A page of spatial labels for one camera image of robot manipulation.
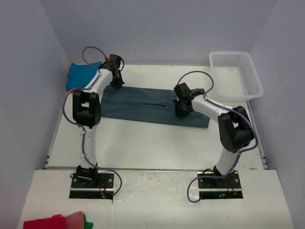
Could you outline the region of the grey-blue t-shirt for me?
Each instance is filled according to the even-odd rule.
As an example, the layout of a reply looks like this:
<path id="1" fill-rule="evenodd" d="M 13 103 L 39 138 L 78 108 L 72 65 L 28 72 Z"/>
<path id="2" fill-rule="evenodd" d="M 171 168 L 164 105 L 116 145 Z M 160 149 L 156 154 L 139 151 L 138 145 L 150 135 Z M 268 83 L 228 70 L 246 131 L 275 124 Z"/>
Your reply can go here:
<path id="1" fill-rule="evenodd" d="M 173 90 L 107 86 L 101 99 L 102 117 L 162 125 L 208 128 L 210 118 L 192 112 L 188 118 L 175 116 Z"/>

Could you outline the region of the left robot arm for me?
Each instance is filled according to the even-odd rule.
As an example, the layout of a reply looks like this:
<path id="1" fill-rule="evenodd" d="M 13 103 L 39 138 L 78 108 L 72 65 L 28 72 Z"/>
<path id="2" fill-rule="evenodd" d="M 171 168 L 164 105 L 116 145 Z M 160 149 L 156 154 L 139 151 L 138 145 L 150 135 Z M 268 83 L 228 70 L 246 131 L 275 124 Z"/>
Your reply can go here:
<path id="1" fill-rule="evenodd" d="M 80 127 L 81 158 L 73 174 L 72 188 L 93 188 L 99 184 L 96 158 L 96 130 L 102 117 L 101 97 L 104 89 L 120 89 L 124 84 L 120 65 L 122 58 L 111 54 L 98 68 L 84 89 L 72 95 L 72 117 Z"/>

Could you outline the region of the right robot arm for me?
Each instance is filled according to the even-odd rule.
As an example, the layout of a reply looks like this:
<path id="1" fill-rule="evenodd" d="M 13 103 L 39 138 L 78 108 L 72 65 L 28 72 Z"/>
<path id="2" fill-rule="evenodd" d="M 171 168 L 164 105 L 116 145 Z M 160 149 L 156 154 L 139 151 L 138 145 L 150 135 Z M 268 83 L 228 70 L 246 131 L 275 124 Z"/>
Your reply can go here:
<path id="1" fill-rule="evenodd" d="M 174 91 L 177 96 L 174 100 L 175 115 L 178 118 L 187 118 L 191 112 L 198 112 L 218 124 L 220 142 L 223 146 L 220 159 L 212 175 L 203 175 L 199 178 L 213 179 L 217 187 L 224 187 L 229 183 L 241 154 L 256 138 L 246 110 L 242 106 L 227 107 L 209 99 L 201 91 L 192 92 L 185 83 L 177 84 Z"/>

